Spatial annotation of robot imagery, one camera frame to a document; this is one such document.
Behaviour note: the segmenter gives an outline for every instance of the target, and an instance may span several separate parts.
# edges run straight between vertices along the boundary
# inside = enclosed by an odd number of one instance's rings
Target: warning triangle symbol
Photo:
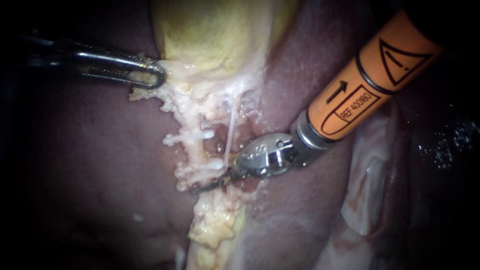
[[[400,84],[432,56],[432,54],[403,51],[386,43],[381,38],[380,55],[383,68],[394,86]]]

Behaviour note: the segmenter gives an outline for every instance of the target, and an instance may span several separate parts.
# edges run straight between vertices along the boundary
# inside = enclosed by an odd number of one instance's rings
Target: arrow symbol
[[[327,98],[326,103],[329,104],[342,91],[344,93],[347,92],[347,82],[343,80],[340,81],[340,86],[335,90],[335,92],[333,92],[333,94],[331,94],[331,96]]]

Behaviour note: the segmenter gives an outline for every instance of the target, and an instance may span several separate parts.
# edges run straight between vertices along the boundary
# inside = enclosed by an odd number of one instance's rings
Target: metal grasper jaw
[[[38,31],[19,34],[17,41],[19,50],[27,52],[17,63],[21,68],[80,75],[145,90],[159,88],[167,78],[156,61],[135,54],[67,38],[47,38]]]
[[[286,133],[261,136],[236,156],[232,166],[211,184],[195,188],[194,195],[232,184],[245,178],[265,178],[285,173],[292,163],[292,137]]]

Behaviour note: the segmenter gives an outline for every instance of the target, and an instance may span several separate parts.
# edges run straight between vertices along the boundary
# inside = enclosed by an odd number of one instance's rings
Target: wet tissue surface
[[[162,58],[170,79],[145,93],[2,75],[4,231],[12,253],[5,263],[254,270],[466,264],[473,250],[462,232],[474,228],[475,194],[467,191],[475,190],[480,127],[475,99],[462,95],[473,87],[463,79],[473,71],[459,51],[448,50],[308,168],[200,196],[180,192],[220,175],[225,153],[286,131],[379,18],[394,13],[386,2],[382,15],[361,0],[273,2],[235,6],[247,31],[233,24],[235,36],[189,33],[185,40],[168,29],[196,24],[196,14],[178,3],[84,3],[55,17],[50,3],[22,7],[27,25]],[[193,48],[199,42],[191,37],[212,43]],[[214,45],[235,54],[212,53]]]

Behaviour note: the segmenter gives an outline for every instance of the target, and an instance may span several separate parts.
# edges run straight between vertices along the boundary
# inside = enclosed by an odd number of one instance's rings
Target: orange instrument shaft
[[[309,105],[310,124],[325,139],[344,138],[430,65],[442,49],[399,11]]]

